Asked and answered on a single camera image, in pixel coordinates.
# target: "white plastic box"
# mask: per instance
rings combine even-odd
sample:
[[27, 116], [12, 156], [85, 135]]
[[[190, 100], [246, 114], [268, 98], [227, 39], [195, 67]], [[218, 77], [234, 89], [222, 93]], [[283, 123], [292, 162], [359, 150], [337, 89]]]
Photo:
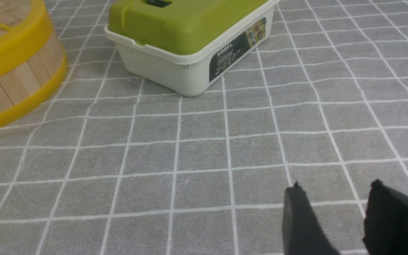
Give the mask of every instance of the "white plastic box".
[[[116, 43], [129, 72], [187, 97], [196, 97], [270, 36], [273, 12], [278, 2], [267, 1], [191, 55], [176, 55], [150, 45], [139, 45], [133, 39], [109, 31], [108, 27], [105, 27], [105, 32], [107, 38]], [[246, 40], [241, 47], [237, 42], [243, 38]]]

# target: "green lid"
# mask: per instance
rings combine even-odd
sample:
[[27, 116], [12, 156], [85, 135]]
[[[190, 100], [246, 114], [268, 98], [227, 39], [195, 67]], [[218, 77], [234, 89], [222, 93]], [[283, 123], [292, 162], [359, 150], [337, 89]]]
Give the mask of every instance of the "green lid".
[[119, 0], [108, 30], [176, 55], [198, 52], [268, 0]]

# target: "yellow rim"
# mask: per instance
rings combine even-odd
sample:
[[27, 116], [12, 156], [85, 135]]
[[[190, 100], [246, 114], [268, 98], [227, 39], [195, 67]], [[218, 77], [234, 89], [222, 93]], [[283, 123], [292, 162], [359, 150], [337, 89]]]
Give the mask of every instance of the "yellow rim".
[[60, 68], [47, 84], [41, 87], [41, 89], [39, 89], [36, 93], [25, 99], [23, 102], [0, 113], [0, 128], [28, 114], [30, 111], [37, 108], [42, 102], [47, 100], [61, 85], [67, 73], [67, 68], [67, 58], [64, 52], [63, 61]]
[[0, 76], [36, 54], [50, 38], [53, 24], [44, 1], [31, 0], [31, 11], [26, 19], [7, 30], [8, 33], [0, 36]]

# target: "gray floor mat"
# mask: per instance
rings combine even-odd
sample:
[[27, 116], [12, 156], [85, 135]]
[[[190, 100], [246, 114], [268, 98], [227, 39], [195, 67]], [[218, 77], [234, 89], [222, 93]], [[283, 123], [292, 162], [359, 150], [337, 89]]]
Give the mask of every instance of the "gray floor mat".
[[366, 254], [371, 181], [408, 195], [408, 1], [282, 1], [197, 98], [125, 71], [112, 2], [46, 2], [71, 72], [0, 129], [0, 254], [281, 254], [295, 181]]

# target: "white grid line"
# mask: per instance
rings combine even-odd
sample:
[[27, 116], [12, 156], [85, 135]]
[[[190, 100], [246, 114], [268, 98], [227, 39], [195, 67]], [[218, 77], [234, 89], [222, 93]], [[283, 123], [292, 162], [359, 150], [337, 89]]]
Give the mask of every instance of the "white grid line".
[[[92, 31], [93, 31], [96, 27], [97, 27], [97, 22], [96, 22], [94, 28], [93, 28], [93, 29], [91, 30], [91, 32], [89, 33], [89, 36], [90, 36], [90, 34], [92, 33]], [[85, 40], [85, 42], [84, 42], [83, 45], [85, 45], [86, 42], [89, 40], [89, 36], [86, 38], [86, 40]], [[72, 69], [71, 69], [70, 74], [69, 74], [69, 76], [68, 76], [68, 78], [67, 78], [67, 80], [66, 80], [66, 83], [68, 82], [69, 77], [72, 75], [72, 72], [73, 72], [74, 69], [75, 69], [75, 66], [76, 66], [76, 64], [77, 64], [77, 62], [78, 62], [78, 59], [79, 59], [80, 56], [81, 56], [81, 52], [83, 52], [83, 49], [81, 49], [80, 52], [78, 53], [78, 57], [77, 57], [77, 59], [75, 60], [74, 65], [72, 66]], [[115, 54], [116, 54], [116, 50], [113, 51], [113, 54], [112, 54], [112, 56], [111, 56], [111, 59], [114, 58]], [[51, 209], [49, 218], [52, 218], [52, 217], [55, 215], [55, 211], [56, 211], [56, 208], [58, 207], [59, 200], [60, 200], [60, 198], [61, 198], [62, 192], [63, 192], [63, 190], [64, 190], [64, 188], [65, 188], [67, 179], [68, 179], [68, 177], [70, 176], [70, 172], [71, 172], [72, 169], [73, 169], [73, 164], [75, 163], [76, 157], [77, 157], [77, 155], [78, 155], [78, 151], [79, 151], [78, 147], [81, 145], [81, 141], [83, 140], [84, 130], [86, 129], [86, 124], [87, 124], [87, 117], [89, 116], [89, 112], [91, 111], [91, 107], [97, 103], [97, 97], [98, 97], [98, 95], [100, 94], [100, 92], [101, 92], [102, 89], [103, 89], [103, 85], [105, 84], [105, 78], [107, 77], [109, 68], [110, 68], [110, 65], [108, 64], [108, 66], [107, 66], [107, 68], [106, 68], [106, 70], [105, 70], [105, 75], [103, 76], [103, 79], [102, 79], [102, 84], [100, 85], [99, 91], [97, 92], [97, 96], [96, 96], [96, 98], [95, 98], [93, 104], [91, 104], [91, 105], [87, 108], [87, 110], [86, 110], [86, 116], [84, 117], [83, 125], [82, 125], [82, 127], [81, 127], [81, 132], [80, 132], [80, 135], [79, 135], [79, 137], [78, 137], [77, 148], [75, 149], [75, 152], [74, 152], [73, 157], [72, 157], [72, 161], [71, 161], [70, 166], [69, 166], [69, 168], [68, 168], [68, 170], [67, 170], [67, 173], [66, 173], [66, 175], [65, 175], [64, 182], [62, 183], [62, 185], [61, 185], [61, 187], [60, 187], [60, 189], [59, 189], [59, 192], [58, 192], [58, 195], [57, 195], [57, 197], [56, 197], [55, 203], [54, 203], [54, 205], [53, 205], [53, 208]], [[56, 95], [56, 97], [58, 97], [58, 95], [61, 94], [63, 88], [64, 88], [64, 86], [61, 88], [61, 90], [60, 90], [59, 93]], [[41, 239], [40, 239], [40, 241], [39, 241], [39, 245], [37, 246], [36, 255], [39, 255], [40, 252], [41, 252], [41, 250], [42, 250], [42, 246], [43, 246], [43, 243], [44, 243], [44, 241], [45, 241], [45, 237], [47, 236], [47, 232], [48, 232], [48, 230], [49, 230], [49, 228], [50, 228], [50, 224], [51, 224], [51, 221], [47, 221], [47, 224], [46, 224], [46, 226], [45, 226], [45, 228], [44, 228], [44, 231], [43, 231], [43, 233], [42, 233], [42, 237], [41, 237]]]
[[[345, 11], [345, 13], [347, 13], [347, 15], [349, 15], [349, 13], [347, 12], [346, 8], [340, 3], [339, 0], [337, 0], [337, 1], [338, 1], [338, 3], [342, 6], [342, 8], [343, 8], [343, 10]], [[352, 22], [355, 24], [355, 26], [360, 30], [360, 32], [363, 34], [363, 36], [364, 36], [367, 40], [369, 40], [370, 42], [372, 42], [372, 41], [369, 39], [369, 37], [363, 32], [363, 30], [361, 30], [360, 27], [358, 27], [358, 24], [356, 24], [356, 22], [355, 22], [352, 18], [350, 18], [350, 19], [351, 19]], [[325, 36], [327, 37], [327, 40], [329, 40], [329, 42], [333, 45], [333, 42], [330, 40], [330, 37], [328, 36], [327, 32], [325, 32]], [[377, 48], [377, 45], [375, 45], [375, 43], [373, 43], [373, 42], [372, 42], [372, 45], [374, 46], [374, 48], [376, 48], [378, 54], [382, 57], [382, 54], [380, 53], [379, 49]], [[334, 47], [334, 50], [335, 50], [335, 52], [337, 53], [337, 55], [342, 59], [342, 56], [341, 56], [340, 52], [336, 49], [336, 47]], [[390, 138], [388, 137], [387, 133], [385, 132], [384, 127], [382, 126], [382, 124], [380, 123], [379, 119], [377, 118], [377, 116], [375, 115], [374, 111], [372, 110], [371, 105], [368, 103], [368, 100], [366, 99], [366, 96], [364, 95], [364, 91], [363, 91], [363, 89], [361, 89], [360, 85], [358, 84], [358, 80], [355, 78], [355, 75], [353, 74], [352, 69], [350, 69], [350, 66], [348, 65], [348, 63], [347, 63], [346, 61], [344, 61], [344, 63], [345, 63], [345, 66], [347, 67], [347, 69], [350, 71], [350, 74], [353, 76], [353, 80], [355, 81], [357, 88], [360, 90], [361, 95], [362, 95], [362, 97], [363, 97], [363, 100], [366, 102], [366, 106], [368, 107], [369, 111], [371, 112], [371, 115], [373, 116], [374, 120], [376, 121], [377, 125], [379, 126], [380, 131], [382, 132], [382, 134], [383, 134], [385, 140], [387, 141], [388, 145], [389, 145], [390, 148], [392, 149], [392, 151], [393, 151], [393, 153], [395, 154], [396, 158], [398, 158], [398, 161], [400, 162], [401, 167], [403, 168], [404, 173], [405, 173], [406, 176], [408, 177], [408, 170], [407, 170], [407, 168], [406, 168], [406, 166], [405, 166], [403, 160], [401, 159], [399, 153], [396, 151], [395, 147], [393, 146], [393, 144], [392, 144]], [[393, 74], [394, 76], [396, 76], [395, 72], [392, 70], [392, 68], [390, 67], [390, 65], [388, 65], [388, 62], [387, 62], [386, 60], [384, 60], [384, 63], [388, 66], [388, 68], [390, 69], [390, 71], [392, 72], [392, 74]]]
[[[308, 3], [306, 0], [305, 0], [305, 2], [306, 2], [306, 4], [308, 5], [308, 7], [311, 8], [311, 6], [309, 5], [309, 3]], [[288, 28], [287, 25], [285, 26], [285, 28], [286, 28], [287, 32], [289, 33], [290, 31], [289, 31], [289, 28]], [[289, 37], [290, 37], [290, 40], [291, 40], [291, 42], [292, 42], [292, 44], [293, 44], [293, 47], [295, 48], [296, 45], [295, 45], [295, 42], [294, 42], [294, 39], [293, 39], [292, 35], [290, 35]], [[296, 49], [295, 52], [296, 52], [296, 55], [297, 55], [297, 57], [298, 57], [298, 60], [299, 60], [300, 64], [302, 64], [302, 69], [303, 69], [303, 72], [305, 73], [306, 79], [309, 81], [311, 87], [312, 87], [313, 90], [314, 90], [314, 93], [316, 94], [316, 98], [317, 98], [317, 102], [318, 102], [318, 106], [319, 106], [319, 111], [321, 112], [322, 120], [324, 121], [324, 125], [325, 125], [325, 129], [327, 130], [327, 133], [328, 133], [328, 135], [329, 135], [329, 137], [330, 137], [330, 141], [331, 141], [331, 143], [332, 143], [332, 145], [333, 145], [333, 147], [334, 147], [334, 149], [335, 149], [336, 155], [337, 155], [339, 161], [341, 162], [341, 166], [342, 166], [342, 168], [343, 168], [344, 174], [345, 174], [345, 176], [346, 176], [346, 178], [347, 178], [347, 181], [348, 181], [348, 183], [349, 183], [350, 190], [351, 190], [352, 193], [353, 193], [353, 197], [354, 197], [355, 200], [358, 202], [358, 208], [360, 209], [360, 213], [361, 213], [361, 215], [363, 216], [363, 218], [365, 218], [365, 217], [366, 217], [366, 213], [364, 212], [363, 206], [362, 206], [361, 203], [359, 202], [360, 199], [359, 199], [358, 193], [357, 193], [357, 191], [356, 191], [356, 189], [355, 189], [355, 185], [353, 184], [352, 178], [350, 178], [350, 174], [349, 174], [349, 172], [348, 172], [348, 170], [347, 170], [347, 167], [346, 167], [346, 165], [345, 165], [345, 163], [344, 163], [344, 160], [343, 160], [343, 158], [342, 158], [342, 156], [341, 156], [341, 153], [340, 153], [340, 151], [339, 151], [339, 149], [338, 149], [338, 146], [337, 146], [337, 144], [336, 144], [335, 138], [333, 137], [333, 134], [332, 134], [332, 132], [331, 132], [331, 130], [330, 130], [330, 127], [329, 127], [329, 125], [328, 125], [328, 123], [327, 123], [327, 118], [325, 117], [325, 113], [324, 113], [324, 110], [323, 110], [323, 108], [322, 108], [322, 104], [320, 103], [320, 102], [321, 102], [321, 99], [320, 99], [320, 97], [319, 97], [319, 93], [317, 92], [316, 87], [314, 86], [313, 82], [312, 82], [311, 79], [309, 78], [308, 72], [306, 71], [306, 68], [305, 68], [305, 66], [303, 65], [303, 61], [301, 60], [301, 57], [300, 57], [300, 54], [298, 53], [298, 50]]]
[[178, 156], [179, 156], [179, 140], [180, 140], [180, 124], [182, 118], [180, 116], [182, 112], [182, 99], [183, 96], [180, 96], [178, 100], [178, 115], [177, 115], [177, 134], [176, 134], [176, 143], [175, 143], [175, 152], [174, 152], [174, 166], [173, 166], [173, 182], [171, 187], [171, 200], [170, 200], [170, 215], [168, 219], [168, 239], [166, 243], [166, 255], [171, 254], [171, 245], [172, 245], [172, 234], [173, 234], [173, 220], [174, 220], [174, 203], [175, 203], [175, 193], [176, 193], [176, 181], [177, 181], [177, 166], [178, 166]]
[[268, 89], [267, 86], [267, 79], [265, 78], [265, 73], [264, 70], [262, 69], [262, 60], [261, 60], [261, 54], [259, 53], [259, 49], [256, 47], [256, 53], [257, 53], [257, 59], [259, 60], [259, 66], [261, 67], [261, 73], [262, 73], [262, 79], [264, 80], [264, 86], [267, 92], [267, 96], [268, 96], [268, 101], [270, 104], [270, 111], [272, 114], [272, 120], [273, 120], [273, 124], [275, 125], [275, 131], [277, 132], [277, 140], [278, 140], [278, 145], [280, 147], [280, 154], [281, 154], [281, 158], [282, 161], [284, 163], [284, 171], [286, 173], [286, 178], [288, 180], [288, 185], [289, 187], [292, 187], [293, 182], [292, 182], [292, 178], [290, 177], [290, 171], [289, 171], [289, 167], [288, 167], [288, 160], [286, 159], [286, 155], [284, 152], [284, 145], [283, 145], [283, 141], [281, 139], [281, 134], [280, 134], [280, 129], [278, 127], [278, 122], [277, 122], [277, 116], [275, 114], [275, 108], [273, 107], [273, 102], [272, 102], [272, 95], [270, 94], [270, 90]]
[[[138, 92], [138, 98], [136, 100], [136, 104], [133, 106], [133, 114], [132, 114], [133, 116], [136, 116], [136, 106], [140, 102], [140, 98], [141, 98], [140, 96], [141, 96], [141, 92], [142, 92], [142, 89], [143, 89], [144, 81], [145, 81], [145, 79], [142, 79], [140, 89], [139, 89], [139, 92]], [[110, 215], [114, 214], [114, 209], [115, 209], [115, 206], [116, 206], [116, 202], [118, 200], [118, 193], [119, 193], [120, 183], [122, 181], [122, 176], [123, 176], [124, 169], [125, 169], [125, 163], [127, 161], [128, 150], [129, 150], [130, 142], [131, 142], [131, 136], [133, 135], [133, 128], [135, 126], [135, 119], [136, 119], [135, 117], [131, 118], [130, 130], [129, 130], [128, 137], [127, 137], [127, 144], [125, 146], [124, 156], [123, 156], [122, 163], [121, 163], [120, 169], [119, 169], [118, 180], [116, 182], [116, 186], [115, 186], [114, 193], [113, 193], [113, 199], [112, 199], [112, 203], [111, 203]], [[102, 247], [100, 248], [100, 255], [105, 254], [105, 248], [106, 248], [106, 245], [107, 245], [107, 239], [108, 239], [108, 235], [109, 235], [109, 231], [110, 231], [110, 226], [111, 226], [111, 217], [108, 217], [107, 224], [105, 226], [105, 232], [103, 234]]]

